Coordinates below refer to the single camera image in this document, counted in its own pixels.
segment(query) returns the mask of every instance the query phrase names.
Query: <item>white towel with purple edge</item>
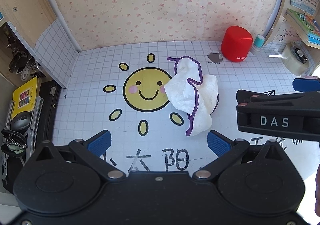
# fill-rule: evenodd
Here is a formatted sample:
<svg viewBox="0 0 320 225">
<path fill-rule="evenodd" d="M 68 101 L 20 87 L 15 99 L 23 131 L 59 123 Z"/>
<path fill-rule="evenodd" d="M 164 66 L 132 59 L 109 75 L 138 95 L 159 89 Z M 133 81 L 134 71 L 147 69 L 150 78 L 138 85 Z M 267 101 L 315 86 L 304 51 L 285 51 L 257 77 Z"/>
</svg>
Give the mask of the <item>white towel with purple edge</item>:
<svg viewBox="0 0 320 225">
<path fill-rule="evenodd" d="M 164 85 L 172 105 L 188 114 L 187 136 L 195 136 L 212 125 L 211 114 L 218 102 L 218 81 L 214 75 L 202 75 L 200 63 L 190 56 L 167 58 L 175 61 L 175 76 Z"/>
</svg>

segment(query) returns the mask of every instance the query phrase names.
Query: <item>yellow notebook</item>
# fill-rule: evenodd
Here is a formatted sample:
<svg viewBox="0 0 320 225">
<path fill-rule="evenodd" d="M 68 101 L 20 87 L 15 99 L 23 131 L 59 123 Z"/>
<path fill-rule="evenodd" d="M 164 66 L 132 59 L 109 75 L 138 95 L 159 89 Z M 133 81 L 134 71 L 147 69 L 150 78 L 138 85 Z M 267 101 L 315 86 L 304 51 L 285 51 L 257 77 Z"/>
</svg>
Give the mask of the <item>yellow notebook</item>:
<svg viewBox="0 0 320 225">
<path fill-rule="evenodd" d="M 36 96 L 39 95 L 40 81 L 40 78 L 34 77 L 13 92 L 14 107 L 11 119 L 20 112 L 33 111 Z"/>
</svg>

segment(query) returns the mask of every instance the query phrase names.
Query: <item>gray patch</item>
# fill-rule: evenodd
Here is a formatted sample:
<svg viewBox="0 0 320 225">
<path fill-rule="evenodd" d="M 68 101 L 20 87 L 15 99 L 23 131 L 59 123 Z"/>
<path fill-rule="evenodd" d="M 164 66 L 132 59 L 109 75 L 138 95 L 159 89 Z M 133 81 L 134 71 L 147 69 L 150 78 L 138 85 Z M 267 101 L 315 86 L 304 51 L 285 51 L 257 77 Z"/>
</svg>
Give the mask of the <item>gray patch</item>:
<svg viewBox="0 0 320 225">
<path fill-rule="evenodd" d="M 210 54 L 208 54 L 208 58 L 213 63 L 221 63 L 223 60 L 222 54 L 220 52 L 218 52 L 218 53 L 211 52 Z"/>
</svg>

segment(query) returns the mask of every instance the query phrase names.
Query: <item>blue gripper pad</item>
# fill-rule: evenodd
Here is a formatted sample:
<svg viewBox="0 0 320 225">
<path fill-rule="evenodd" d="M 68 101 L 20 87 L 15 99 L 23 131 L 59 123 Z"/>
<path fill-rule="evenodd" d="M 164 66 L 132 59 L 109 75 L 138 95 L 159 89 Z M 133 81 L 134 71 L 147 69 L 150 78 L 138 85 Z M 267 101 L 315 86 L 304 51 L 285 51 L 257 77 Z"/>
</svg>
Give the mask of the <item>blue gripper pad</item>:
<svg viewBox="0 0 320 225">
<path fill-rule="evenodd" d="M 295 78 L 292 87 L 297 92 L 320 91 L 320 82 L 319 79 Z"/>
<path fill-rule="evenodd" d="M 87 150 L 94 153 L 96 156 L 102 156 L 111 146 L 111 133 L 108 130 L 102 130 L 98 134 L 89 138 L 84 142 Z"/>
<path fill-rule="evenodd" d="M 219 137 L 217 134 L 212 133 L 212 131 L 210 131 L 207 136 L 208 147 L 218 157 L 221 157 L 224 153 L 226 153 L 227 151 L 229 151 L 231 149 L 231 144 L 228 143 L 227 141 L 229 141 L 229 142 L 232 142 L 232 141 L 223 135 L 221 135 L 221 137 Z"/>
</svg>

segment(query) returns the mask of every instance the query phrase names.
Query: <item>hand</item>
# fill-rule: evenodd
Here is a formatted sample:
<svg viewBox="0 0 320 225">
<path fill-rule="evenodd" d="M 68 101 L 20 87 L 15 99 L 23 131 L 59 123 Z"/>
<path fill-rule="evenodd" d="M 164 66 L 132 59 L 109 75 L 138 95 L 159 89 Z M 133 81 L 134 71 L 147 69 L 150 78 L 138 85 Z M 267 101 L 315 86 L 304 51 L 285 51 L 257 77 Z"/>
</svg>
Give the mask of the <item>hand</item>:
<svg viewBox="0 0 320 225">
<path fill-rule="evenodd" d="M 316 206 L 315 213 L 320 217 L 320 165 L 316 175 Z"/>
</svg>

